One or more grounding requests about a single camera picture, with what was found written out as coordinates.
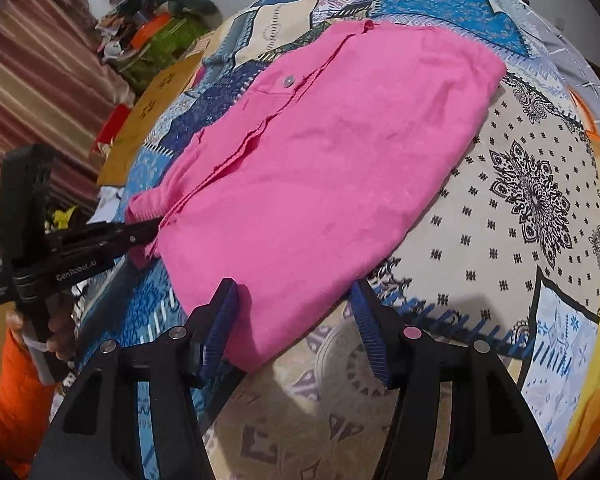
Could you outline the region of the orange sleeve forearm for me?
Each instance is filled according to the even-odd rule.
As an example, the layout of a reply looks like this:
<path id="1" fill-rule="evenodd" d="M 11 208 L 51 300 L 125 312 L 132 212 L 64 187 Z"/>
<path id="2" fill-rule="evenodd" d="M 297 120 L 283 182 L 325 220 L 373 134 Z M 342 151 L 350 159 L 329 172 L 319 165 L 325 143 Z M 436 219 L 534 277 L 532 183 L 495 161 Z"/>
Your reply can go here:
<path id="1" fill-rule="evenodd" d="M 29 477 L 48 427 L 54 390 L 40 383 L 29 352 L 7 332 L 0 374 L 0 478 Z"/>

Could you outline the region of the person's left hand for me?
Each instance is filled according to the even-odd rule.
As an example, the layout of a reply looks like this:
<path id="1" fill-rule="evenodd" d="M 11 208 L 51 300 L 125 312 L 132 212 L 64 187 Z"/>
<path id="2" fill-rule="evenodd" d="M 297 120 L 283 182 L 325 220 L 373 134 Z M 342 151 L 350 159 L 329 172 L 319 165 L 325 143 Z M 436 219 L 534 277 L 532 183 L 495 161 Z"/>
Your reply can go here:
<path id="1" fill-rule="evenodd" d="M 76 351 L 76 323 L 72 317 L 74 297 L 70 292 L 62 292 L 50 306 L 48 329 L 50 338 L 46 341 L 46 349 L 61 361 L 69 361 Z M 12 334 L 16 345 L 22 350 L 28 348 L 23 341 L 22 332 L 26 318 L 16 309 L 6 312 L 6 326 Z"/>

